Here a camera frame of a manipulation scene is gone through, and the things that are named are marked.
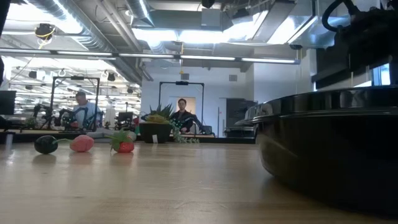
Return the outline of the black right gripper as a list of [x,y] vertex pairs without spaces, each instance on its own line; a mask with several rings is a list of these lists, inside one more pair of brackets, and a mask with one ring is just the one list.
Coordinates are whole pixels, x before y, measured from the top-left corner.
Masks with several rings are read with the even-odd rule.
[[392,30],[366,29],[361,32],[339,30],[335,36],[332,83],[363,75],[367,69],[397,63],[397,36]]

